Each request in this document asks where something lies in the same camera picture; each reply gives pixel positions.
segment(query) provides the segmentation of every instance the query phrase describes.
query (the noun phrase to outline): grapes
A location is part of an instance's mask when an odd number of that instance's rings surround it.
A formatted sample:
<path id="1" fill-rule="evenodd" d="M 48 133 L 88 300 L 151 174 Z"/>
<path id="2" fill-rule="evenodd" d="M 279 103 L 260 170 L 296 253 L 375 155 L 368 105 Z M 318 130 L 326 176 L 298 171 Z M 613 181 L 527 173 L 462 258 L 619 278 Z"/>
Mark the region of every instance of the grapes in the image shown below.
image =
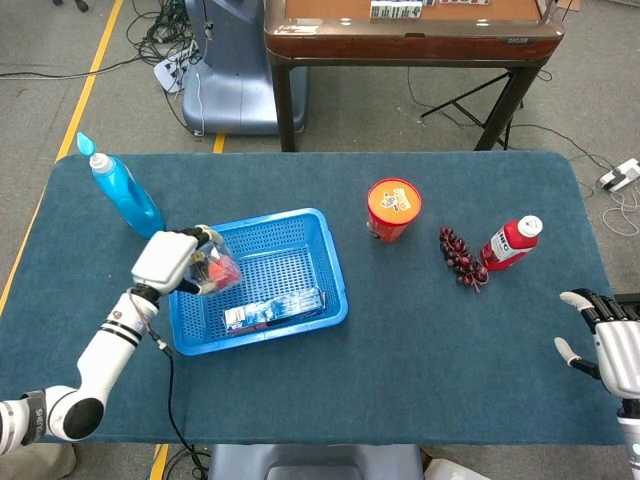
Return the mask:
<path id="1" fill-rule="evenodd" d="M 448 267 L 456 274 L 456 281 L 461 285 L 469 285 L 480 292 L 479 286 L 489 281 L 489 271 L 473 258 L 462 238 L 452 228 L 440 227 L 440 250 Z"/>

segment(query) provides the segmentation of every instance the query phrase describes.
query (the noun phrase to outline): floor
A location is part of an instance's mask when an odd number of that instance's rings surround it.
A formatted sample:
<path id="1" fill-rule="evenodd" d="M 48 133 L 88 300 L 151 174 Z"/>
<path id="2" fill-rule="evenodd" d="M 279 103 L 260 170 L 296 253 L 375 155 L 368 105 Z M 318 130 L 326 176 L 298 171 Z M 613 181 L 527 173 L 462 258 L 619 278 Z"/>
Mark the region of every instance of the floor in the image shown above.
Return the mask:
<path id="1" fill-rule="evenodd" d="M 154 2 L 138 0 L 136 4 L 148 10 Z M 28 7 L 21 0 L 0 3 L 0 70 L 86 71 L 113 3 L 90 0 L 86 14 L 69 0 L 62 7 L 45 0 L 28 3 Z M 103 66 L 134 54 L 124 36 L 133 18 L 131 3 L 125 2 Z M 616 165 L 637 158 L 639 21 L 638 8 L 583 0 L 582 11 L 568 15 L 566 37 L 546 67 L 553 79 L 534 84 L 515 123 L 559 130 Z M 412 69 L 411 84 L 417 99 L 437 104 L 493 73 Z M 424 108 L 411 100 L 404 68 L 322 68 L 313 69 L 311 76 L 309 121 L 298 140 L 301 149 L 468 150 L 479 137 L 477 128 L 457 127 L 442 115 L 428 118 L 424 125 L 417 122 Z M 82 79 L 0 82 L 0 287 L 9 278 L 83 85 Z M 465 104 L 480 115 L 488 111 L 496 94 L 497 87 L 488 89 Z M 450 113 L 466 123 L 457 112 Z M 193 137 L 175 122 L 151 67 L 141 63 L 97 77 L 79 128 L 93 135 L 102 150 L 114 153 L 210 152 L 214 144 L 213 136 Z M 549 149 L 569 158 L 580 154 L 568 141 L 534 127 L 514 129 L 511 141 L 518 148 Z M 224 145 L 226 152 L 278 148 L 275 137 L 231 136 Z M 572 163 L 585 185 L 585 205 L 614 291 L 637 291 L 640 258 L 634 252 L 640 237 L 620 236 L 603 224 L 603 211 L 615 204 L 606 194 L 591 190 L 602 170 L 585 157 Z M 615 228 L 633 231 L 621 221 L 619 212 L 609 215 Z M 637 214 L 631 214 L 632 219 L 634 215 L 640 220 Z M 77 453 L 72 480 L 144 478 L 153 446 L 82 444 Z M 492 480 L 631 478 L 621 448 L 448 446 L 434 447 L 433 454 L 458 461 Z M 179 470 L 182 476 L 175 478 L 191 478 L 190 467 Z"/>

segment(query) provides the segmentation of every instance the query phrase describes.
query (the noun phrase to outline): paper cup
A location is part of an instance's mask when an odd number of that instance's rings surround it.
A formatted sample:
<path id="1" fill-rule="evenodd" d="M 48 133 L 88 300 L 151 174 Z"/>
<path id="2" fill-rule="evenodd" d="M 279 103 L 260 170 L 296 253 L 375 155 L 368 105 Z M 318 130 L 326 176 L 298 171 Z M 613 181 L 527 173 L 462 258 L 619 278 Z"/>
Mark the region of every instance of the paper cup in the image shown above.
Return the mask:
<path id="1" fill-rule="evenodd" d="M 401 178 L 385 178 L 369 190 L 369 230 L 374 237 L 389 243 L 396 240 L 422 209 L 418 189 Z"/>

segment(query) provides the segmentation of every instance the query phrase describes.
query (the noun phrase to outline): white robotic arm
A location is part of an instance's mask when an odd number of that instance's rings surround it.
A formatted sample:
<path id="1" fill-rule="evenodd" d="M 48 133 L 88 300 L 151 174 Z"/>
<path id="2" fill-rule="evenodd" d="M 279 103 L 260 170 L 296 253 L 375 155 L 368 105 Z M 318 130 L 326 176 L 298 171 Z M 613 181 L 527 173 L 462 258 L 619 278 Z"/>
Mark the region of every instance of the white robotic arm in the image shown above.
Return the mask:
<path id="1" fill-rule="evenodd" d="M 158 299 L 175 289 L 206 293 L 184 280 L 192 255 L 219 234 L 204 225 L 158 232 L 131 270 L 135 286 L 120 296 L 78 359 L 80 388 L 55 386 L 0 402 L 0 455 L 37 442 L 43 435 L 78 441 L 100 424 L 109 393 L 158 314 Z M 155 336 L 161 349 L 166 344 Z"/>
<path id="2" fill-rule="evenodd" d="M 563 338 L 556 337 L 556 348 L 570 367 L 601 380 L 609 393 L 622 399 L 618 423 L 633 478 L 640 480 L 640 317 L 633 308 L 586 289 L 563 292 L 560 298 L 587 322 L 598 364 L 582 359 Z"/>

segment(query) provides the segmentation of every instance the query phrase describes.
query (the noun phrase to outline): red bottle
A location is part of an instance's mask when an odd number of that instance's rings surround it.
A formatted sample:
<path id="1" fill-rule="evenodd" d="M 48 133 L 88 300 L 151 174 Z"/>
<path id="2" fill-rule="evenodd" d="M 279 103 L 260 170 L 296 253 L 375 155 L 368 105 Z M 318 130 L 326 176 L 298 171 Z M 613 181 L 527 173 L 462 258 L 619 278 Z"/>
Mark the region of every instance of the red bottle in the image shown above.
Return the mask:
<path id="1" fill-rule="evenodd" d="M 505 270 L 516 263 L 538 244 L 542 221 L 527 215 L 506 223 L 489 243 L 482 247 L 480 256 L 487 270 Z"/>

